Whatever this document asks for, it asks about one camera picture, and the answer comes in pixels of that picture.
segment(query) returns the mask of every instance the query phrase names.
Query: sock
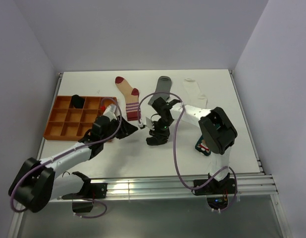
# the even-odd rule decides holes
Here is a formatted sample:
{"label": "sock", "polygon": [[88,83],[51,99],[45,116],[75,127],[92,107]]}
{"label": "sock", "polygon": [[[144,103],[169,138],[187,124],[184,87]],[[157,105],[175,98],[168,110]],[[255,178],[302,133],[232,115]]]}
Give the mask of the sock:
{"label": "sock", "polygon": [[127,120],[137,120],[140,94],[139,90],[132,88],[127,80],[125,80],[123,77],[116,77],[115,85],[117,85],[118,89],[124,96]]}
{"label": "sock", "polygon": [[[167,76],[161,76],[160,78],[158,78],[155,92],[167,92],[167,93],[169,93],[170,90],[171,90],[171,86],[172,86],[172,80]],[[167,99],[169,99],[169,94],[164,94],[164,93],[163,94],[154,94],[151,97],[151,99],[149,100],[148,104],[150,106],[152,106],[153,102],[159,97],[161,97],[162,99],[164,99],[166,101]]]}
{"label": "sock", "polygon": [[183,85],[191,100],[189,105],[197,108],[206,108],[207,97],[201,92],[198,83],[193,79],[186,78]]}
{"label": "sock", "polygon": [[195,145],[195,149],[206,156],[209,156],[211,154],[211,151],[209,150],[209,148],[206,146],[206,143],[204,142],[203,136],[201,136],[199,140],[197,141]]}

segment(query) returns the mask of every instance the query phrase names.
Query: wall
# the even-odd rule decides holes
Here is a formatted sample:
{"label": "wall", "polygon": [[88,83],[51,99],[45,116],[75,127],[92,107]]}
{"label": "wall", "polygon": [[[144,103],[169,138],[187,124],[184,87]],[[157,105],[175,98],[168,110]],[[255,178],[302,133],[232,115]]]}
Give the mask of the wall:
{"label": "wall", "polygon": [[270,0],[235,69],[264,169],[306,238],[306,0]]}
{"label": "wall", "polygon": [[0,0],[0,238],[12,218],[8,189],[36,157],[56,86],[55,70],[12,0]]}
{"label": "wall", "polygon": [[268,0],[15,0],[59,71],[233,69]]}

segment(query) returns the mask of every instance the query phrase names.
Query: white sock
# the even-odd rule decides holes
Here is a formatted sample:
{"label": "white sock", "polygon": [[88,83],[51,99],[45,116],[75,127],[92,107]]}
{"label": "white sock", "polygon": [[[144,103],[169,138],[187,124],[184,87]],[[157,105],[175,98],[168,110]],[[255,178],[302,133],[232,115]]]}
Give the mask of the white sock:
{"label": "white sock", "polygon": [[194,79],[185,78],[183,85],[190,98],[188,105],[203,109],[206,108],[207,97],[201,92],[198,83]]}

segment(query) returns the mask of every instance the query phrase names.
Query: white table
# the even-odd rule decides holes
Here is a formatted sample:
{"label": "white table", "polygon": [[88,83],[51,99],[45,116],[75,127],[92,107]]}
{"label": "white table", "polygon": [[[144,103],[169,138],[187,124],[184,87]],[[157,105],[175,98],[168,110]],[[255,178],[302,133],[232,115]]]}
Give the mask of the white table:
{"label": "white table", "polygon": [[[127,79],[132,87],[139,89],[142,99],[155,91],[157,79],[162,75],[172,79],[171,92],[179,95],[187,104],[189,97],[183,87],[183,80],[192,78],[198,82],[200,89],[208,97],[207,108],[222,107],[238,132],[231,150],[230,166],[236,173],[259,173],[237,95],[229,71],[226,69],[65,72],[58,95],[115,96],[126,118],[125,100],[114,83],[115,78],[122,76]],[[147,103],[148,100],[141,107],[143,116],[155,113]],[[131,124],[137,125],[136,121],[132,121]],[[95,158],[69,171],[80,171],[90,178],[174,176],[176,175],[172,152],[174,125],[175,123],[170,127],[171,136],[165,145],[148,146],[146,137],[149,136],[149,130],[138,130],[125,139],[115,139],[112,143],[106,143],[104,150]],[[194,149],[200,135],[199,128],[180,122],[177,133],[177,156],[182,175],[204,175],[209,172],[211,155],[206,157]],[[73,144],[74,142],[69,141],[45,141],[41,158],[57,154]]]}

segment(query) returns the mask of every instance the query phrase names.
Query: red sock toe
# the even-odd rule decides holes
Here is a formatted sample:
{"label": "red sock toe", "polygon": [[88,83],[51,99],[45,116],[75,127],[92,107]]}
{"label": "red sock toe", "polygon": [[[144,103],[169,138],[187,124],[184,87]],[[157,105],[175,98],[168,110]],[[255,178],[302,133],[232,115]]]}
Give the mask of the red sock toe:
{"label": "red sock toe", "polygon": [[114,81],[114,82],[115,82],[115,83],[121,83],[123,80],[124,80],[123,77],[118,76],[118,77],[115,78],[115,81]]}
{"label": "red sock toe", "polygon": [[133,96],[139,96],[139,90],[137,89],[137,88],[134,88],[133,90],[132,90],[132,92],[131,92],[131,95],[133,95]]}

